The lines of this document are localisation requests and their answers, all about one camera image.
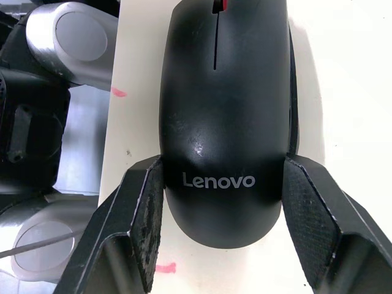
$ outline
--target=computer mouse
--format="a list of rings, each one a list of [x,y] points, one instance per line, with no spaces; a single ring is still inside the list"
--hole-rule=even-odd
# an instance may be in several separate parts
[[[290,144],[286,0],[182,0],[168,30],[160,148],[170,211],[215,248],[265,236]]]

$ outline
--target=pink stain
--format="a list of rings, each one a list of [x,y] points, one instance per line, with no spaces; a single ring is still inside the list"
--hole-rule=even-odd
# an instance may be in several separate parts
[[[126,93],[126,92],[120,91],[119,89],[117,89],[117,88],[115,88],[115,87],[111,87],[111,92],[112,92],[115,96],[120,97],[120,98],[123,98],[123,97],[127,96],[127,93]]]
[[[169,265],[157,265],[155,267],[155,271],[157,273],[164,273],[164,274],[175,274],[176,273],[176,263],[172,262]]]

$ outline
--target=white surface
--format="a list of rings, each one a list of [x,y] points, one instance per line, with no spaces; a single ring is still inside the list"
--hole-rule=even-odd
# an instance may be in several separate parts
[[[122,1],[101,201],[124,172],[159,154],[160,75],[170,14],[179,0]],[[324,164],[387,236],[392,146],[390,0],[288,0],[298,76],[300,154]],[[189,239],[164,206],[153,293],[312,293],[284,216],[259,242],[217,250]]]

